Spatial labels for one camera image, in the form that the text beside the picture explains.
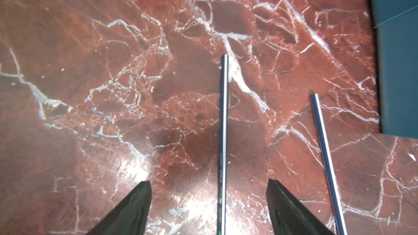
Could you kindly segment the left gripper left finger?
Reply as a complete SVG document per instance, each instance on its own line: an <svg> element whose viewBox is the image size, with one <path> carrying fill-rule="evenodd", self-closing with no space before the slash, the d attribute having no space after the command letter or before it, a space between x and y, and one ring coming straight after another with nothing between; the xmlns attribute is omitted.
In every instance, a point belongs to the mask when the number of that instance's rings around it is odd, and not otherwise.
<svg viewBox="0 0 418 235"><path fill-rule="evenodd" d="M139 183L88 233L90 235L143 235L151 199L150 181Z"/></svg>

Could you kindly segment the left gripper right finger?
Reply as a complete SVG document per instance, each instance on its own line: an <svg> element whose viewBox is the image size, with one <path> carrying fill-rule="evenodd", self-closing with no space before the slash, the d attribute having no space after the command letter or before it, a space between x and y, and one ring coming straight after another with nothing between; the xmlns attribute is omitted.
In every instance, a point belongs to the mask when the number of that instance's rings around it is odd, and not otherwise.
<svg viewBox="0 0 418 235"><path fill-rule="evenodd" d="M278 180L268 181L266 198L275 235L333 235Z"/></svg>

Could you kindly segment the teal bottom drawer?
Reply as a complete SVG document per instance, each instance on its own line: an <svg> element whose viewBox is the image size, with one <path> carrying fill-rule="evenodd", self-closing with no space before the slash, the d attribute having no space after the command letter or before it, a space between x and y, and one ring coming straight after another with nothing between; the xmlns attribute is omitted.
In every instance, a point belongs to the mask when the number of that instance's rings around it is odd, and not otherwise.
<svg viewBox="0 0 418 235"><path fill-rule="evenodd" d="M382 133L418 137L418 0L371 0Z"/></svg>

